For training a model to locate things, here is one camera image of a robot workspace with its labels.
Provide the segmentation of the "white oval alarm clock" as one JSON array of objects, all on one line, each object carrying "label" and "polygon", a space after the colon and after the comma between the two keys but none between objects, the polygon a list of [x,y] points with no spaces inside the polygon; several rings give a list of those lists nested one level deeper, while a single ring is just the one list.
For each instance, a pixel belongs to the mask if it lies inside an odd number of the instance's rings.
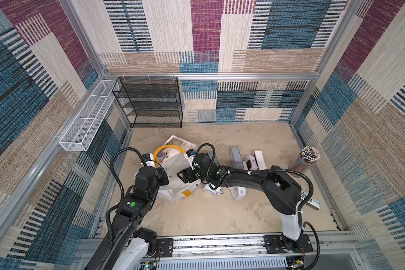
[{"label": "white oval alarm clock", "polygon": [[230,187],[231,196],[234,201],[240,201],[246,197],[246,188],[244,187]]}]

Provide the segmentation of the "white canvas bag yellow handles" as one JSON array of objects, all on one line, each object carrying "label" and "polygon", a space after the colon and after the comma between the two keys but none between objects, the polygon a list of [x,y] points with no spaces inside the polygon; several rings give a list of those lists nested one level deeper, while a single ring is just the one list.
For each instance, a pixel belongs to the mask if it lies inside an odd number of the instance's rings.
[{"label": "white canvas bag yellow handles", "polygon": [[143,154],[143,159],[147,165],[165,172],[169,183],[160,187],[158,197],[178,202],[192,195],[201,184],[200,180],[186,180],[182,171],[192,169],[191,166],[196,145],[175,135],[165,142],[165,144],[152,154]]}]

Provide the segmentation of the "white twin bell alarm clock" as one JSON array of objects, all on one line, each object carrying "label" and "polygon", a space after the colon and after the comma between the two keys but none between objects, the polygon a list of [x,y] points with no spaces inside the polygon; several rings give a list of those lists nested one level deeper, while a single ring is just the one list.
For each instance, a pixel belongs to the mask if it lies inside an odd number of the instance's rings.
[{"label": "white twin bell alarm clock", "polygon": [[217,189],[214,189],[214,186],[212,184],[205,184],[203,187],[203,191],[206,192],[209,195],[217,196],[223,194],[222,188],[218,187]]}]

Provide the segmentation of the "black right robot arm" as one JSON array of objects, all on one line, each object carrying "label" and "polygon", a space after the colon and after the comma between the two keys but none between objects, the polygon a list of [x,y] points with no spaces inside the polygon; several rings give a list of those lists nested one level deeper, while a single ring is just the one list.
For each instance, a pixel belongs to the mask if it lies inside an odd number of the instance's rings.
[{"label": "black right robot arm", "polygon": [[221,187],[244,187],[263,192],[281,216],[282,233],[278,237],[264,237],[260,245],[267,253],[300,253],[288,264],[289,270],[311,270],[316,266],[321,252],[320,240],[315,234],[316,247],[307,243],[305,228],[310,227],[313,233],[316,230],[302,220],[302,209],[314,192],[313,183],[305,174],[279,166],[250,171],[217,165],[215,151],[209,155],[200,149],[189,150],[185,157],[192,160],[190,166],[177,173],[183,183],[199,180],[213,191]]}]

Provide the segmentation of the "grey square device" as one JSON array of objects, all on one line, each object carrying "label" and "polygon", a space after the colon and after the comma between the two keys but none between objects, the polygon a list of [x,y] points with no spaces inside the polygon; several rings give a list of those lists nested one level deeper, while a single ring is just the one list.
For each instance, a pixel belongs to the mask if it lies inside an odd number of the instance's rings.
[{"label": "grey square device", "polygon": [[239,148],[237,146],[231,147],[229,154],[230,154],[229,159],[231,162],[231,166],[235,169],[244,169],[244,164],[243,164],[243,160],[241,158]]}]

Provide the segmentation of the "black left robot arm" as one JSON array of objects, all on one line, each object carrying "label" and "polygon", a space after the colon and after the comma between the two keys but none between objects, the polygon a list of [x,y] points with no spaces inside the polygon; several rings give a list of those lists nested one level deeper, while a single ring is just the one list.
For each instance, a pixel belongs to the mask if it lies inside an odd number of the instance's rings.
[{"label": "black left robot arm", "polygon": [[[142,163],[135,185],[128,191],[124,190],[114,170],[114,161],[126,151],[136,153]],[[157,233],[139,225],[153,208],[159,188],[169,183],[167,172],[163,167],[149,166],[143,155],[132,147],[114,154],[110,170],[120,188],[120,202],[106,212],[108,234],[85,266],[87,270],[132,270],[143,258],[160,256],[162,250],[157,245]]]}]

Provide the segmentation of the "white rectangular alarm clock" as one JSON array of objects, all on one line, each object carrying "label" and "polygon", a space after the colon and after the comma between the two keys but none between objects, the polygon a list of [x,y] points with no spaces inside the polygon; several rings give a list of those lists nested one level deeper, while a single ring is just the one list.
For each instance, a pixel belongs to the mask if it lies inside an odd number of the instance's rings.
[{"label": "white rectangular alarm clock", "polygon": [[265,164],[266,162],[265,162],[264,157],[263,157],[263,151],[255,150],[254,151],[254,157],[255,157],[255,161],[256,161],[257,166],[258,166],[258,170],[259,171],[266,170],[267,166]]}]

